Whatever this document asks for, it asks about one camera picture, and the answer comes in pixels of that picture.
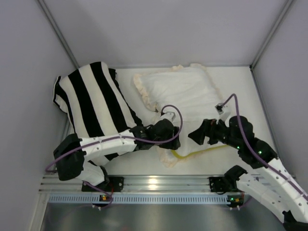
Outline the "grey pillowcase with cream ruffle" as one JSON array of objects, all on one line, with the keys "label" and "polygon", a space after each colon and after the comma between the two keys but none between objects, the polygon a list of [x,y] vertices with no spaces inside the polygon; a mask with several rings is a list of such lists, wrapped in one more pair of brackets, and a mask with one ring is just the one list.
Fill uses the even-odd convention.
[{"label": "grey pillowcase with cream ruffle", "polygon": [[[183,119],[179,117],[174,119],[175,126],[183,126],[180,133],[180,148],[175,150],[179,155],[186,156],[192,152],[221,145],[221,143],[210,145],[207,142],[198,145],[188,137],[189,133],[200,127],[204,119],[218,118],[215,106],[223,100],[220,90],[204,66],[179,65],[166,71],[135,74],[133,82],[147,109],[157,113],[173,111],[174,106],[179,109]],[[168,168],[190,159],[179,160],[171,150],[159,147],[157,152],[160,162]]]}]

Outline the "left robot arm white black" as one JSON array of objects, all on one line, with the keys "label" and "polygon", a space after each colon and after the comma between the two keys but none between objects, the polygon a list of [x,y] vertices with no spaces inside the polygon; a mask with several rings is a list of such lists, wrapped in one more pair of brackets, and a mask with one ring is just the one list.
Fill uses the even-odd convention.
[{"label": "left robot arm white black", "polygon": [[58,178],[105,186],[110,180],[104,166],[111,160],[153,146],[177,149],[179,132],[180,128],[165,118],[154,125],[136,126],[111,136],[80,138],[71,134],[53,152]]}]

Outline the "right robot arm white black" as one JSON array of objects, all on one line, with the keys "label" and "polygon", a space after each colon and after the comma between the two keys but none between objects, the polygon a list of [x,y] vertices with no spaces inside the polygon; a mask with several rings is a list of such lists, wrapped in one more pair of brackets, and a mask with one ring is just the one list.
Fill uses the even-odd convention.
[{"label": "right robot arm white black", "polygon": [[221,142],[237,150],[242,161],[262,176],[271,188],[256,180],[239,165],[224,174],[232,187],[249,194],[267,208],[287,231],[308,229],[308,195],[288,173],[276,152],[255,137],[253,125],[244,116],[233,116],[226,125],[223,120],[204,119],[189,138],[197,144]]}]

